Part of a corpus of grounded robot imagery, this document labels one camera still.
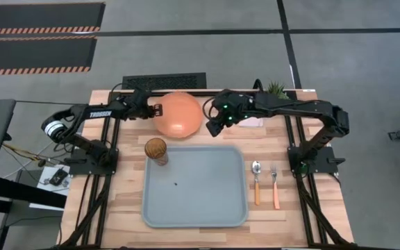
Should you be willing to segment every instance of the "concrete floor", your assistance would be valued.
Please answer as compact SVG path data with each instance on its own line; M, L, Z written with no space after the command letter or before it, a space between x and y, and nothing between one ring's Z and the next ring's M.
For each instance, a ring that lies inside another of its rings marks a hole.
M39 1L0 0L8 2ZM400 1L284 2L290 28L400 27ZM101 30L280 27L271 0L107 0ZM355 241L400 249L400 142L387 137L400 127L400 33L293 35L292 41L303 88L317 89L350 114L350 135L333 146L347 158L340 179ZM110 89L122 76L183 72L206 72L209 88L247 88L255 78L292 87L282 35L101 37L90 72L0 76L0 98L86 102L92 90ZM17 104L12 143L31 151L47 146L40 124L63 108ZM9 157L0 153L0 176L19 167ZM50 247L57 232L56 224L12 227L5 249Z

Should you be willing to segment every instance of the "plastic tray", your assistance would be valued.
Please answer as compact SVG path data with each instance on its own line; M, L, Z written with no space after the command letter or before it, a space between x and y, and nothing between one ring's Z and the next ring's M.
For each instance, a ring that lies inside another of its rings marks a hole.
M168 147L147 158L142 218L151 227L231 227L248 217L244 161L232 146Z

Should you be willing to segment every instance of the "potted plant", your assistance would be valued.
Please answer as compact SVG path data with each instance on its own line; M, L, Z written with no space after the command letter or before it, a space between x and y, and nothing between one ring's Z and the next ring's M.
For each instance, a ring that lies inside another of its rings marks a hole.
M289 97L283 92L284 84L278 81L271 81L268 87L268 93L275 94L279 99L289 99Z

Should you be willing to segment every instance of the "fork handle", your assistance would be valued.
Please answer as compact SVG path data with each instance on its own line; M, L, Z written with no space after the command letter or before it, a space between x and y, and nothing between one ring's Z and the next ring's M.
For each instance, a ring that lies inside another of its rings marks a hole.
M274 209L281 209L281 205L278 202L278 191L277 191L277 182L273 183L273 201L274 201Z
M258 189L258 182L256 182L256 188L254 188L255 192L256 192L256 205L260 205L260 192Z

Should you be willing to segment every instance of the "spoon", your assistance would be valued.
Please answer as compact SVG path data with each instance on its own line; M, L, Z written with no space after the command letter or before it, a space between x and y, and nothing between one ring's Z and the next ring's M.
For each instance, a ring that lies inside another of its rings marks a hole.
M259 188L258 188L258 175L262 171L262 165L258 161L254 161L251 167L254 173L254 182L255 182L255 191L256 191L256 205L260 205L260 195L259 195Z

